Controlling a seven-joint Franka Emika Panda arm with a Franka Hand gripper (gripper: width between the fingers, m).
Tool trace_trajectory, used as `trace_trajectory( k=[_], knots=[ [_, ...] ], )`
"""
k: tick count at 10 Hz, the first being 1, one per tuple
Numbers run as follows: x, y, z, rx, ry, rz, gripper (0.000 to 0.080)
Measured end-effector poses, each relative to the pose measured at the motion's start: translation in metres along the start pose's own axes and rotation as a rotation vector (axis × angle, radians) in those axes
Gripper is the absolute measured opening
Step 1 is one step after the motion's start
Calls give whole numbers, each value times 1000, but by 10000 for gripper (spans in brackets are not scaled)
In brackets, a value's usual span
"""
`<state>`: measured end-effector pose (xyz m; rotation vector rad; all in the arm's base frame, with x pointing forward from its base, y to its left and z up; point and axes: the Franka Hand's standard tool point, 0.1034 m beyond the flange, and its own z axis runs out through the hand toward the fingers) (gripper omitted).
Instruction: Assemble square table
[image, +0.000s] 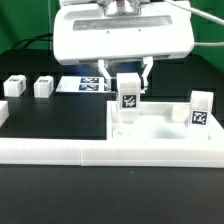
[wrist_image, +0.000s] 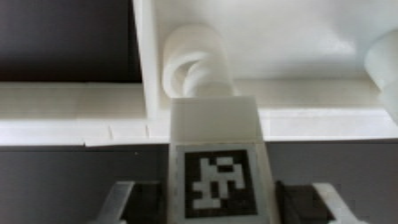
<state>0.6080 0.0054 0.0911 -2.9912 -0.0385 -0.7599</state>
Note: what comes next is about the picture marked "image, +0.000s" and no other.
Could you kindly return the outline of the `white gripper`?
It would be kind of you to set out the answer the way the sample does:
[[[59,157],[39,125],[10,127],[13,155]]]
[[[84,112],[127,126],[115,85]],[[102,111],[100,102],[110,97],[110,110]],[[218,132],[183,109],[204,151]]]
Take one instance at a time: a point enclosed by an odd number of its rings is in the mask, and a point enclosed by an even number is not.
[[[116,16],[108,16],[98,4],[69,5],[58,11],[54,23],[57,61],[63,65],[98,61],[107,92],[116,91],[107,60],[142,58],[145,92],[153,57],[183,58],[193,47],[190,14],[170,4],[143,4],[138,15]]]

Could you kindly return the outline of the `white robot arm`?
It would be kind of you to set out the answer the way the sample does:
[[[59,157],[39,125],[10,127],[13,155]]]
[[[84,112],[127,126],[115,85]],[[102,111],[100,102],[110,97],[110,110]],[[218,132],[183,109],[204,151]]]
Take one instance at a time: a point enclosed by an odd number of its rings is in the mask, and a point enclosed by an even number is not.
[[[106,66],[114,61],[144,64],[142,85],[157,59],[186,57],[194,47],[190,2],[177,0],[59,0],[53,52],[62,65],[96,63],[113,89]]]

